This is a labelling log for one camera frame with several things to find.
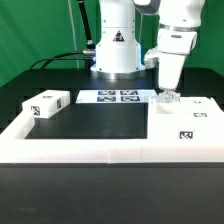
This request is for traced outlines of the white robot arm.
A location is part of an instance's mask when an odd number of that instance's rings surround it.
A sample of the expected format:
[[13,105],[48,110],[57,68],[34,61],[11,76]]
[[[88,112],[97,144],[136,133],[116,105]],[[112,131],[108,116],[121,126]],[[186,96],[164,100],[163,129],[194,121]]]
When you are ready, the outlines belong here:
[[[171,102],[183,65],[197,41],[205,0],[99,0],[101,39],[96,45],[94,75],[127,79],[138,72],[159,68],[158,85]],[[135,13],[157,15],[157,46],[141,53],[135,38]]]

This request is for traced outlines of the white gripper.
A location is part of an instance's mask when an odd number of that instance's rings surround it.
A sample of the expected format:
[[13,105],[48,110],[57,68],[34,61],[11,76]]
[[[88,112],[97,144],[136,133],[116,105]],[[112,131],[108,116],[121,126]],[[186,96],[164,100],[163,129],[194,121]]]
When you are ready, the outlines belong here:
[[185,55],[159,53],[158,85],[164,102],[171,102],[175,96],[181,72],[186,60]]

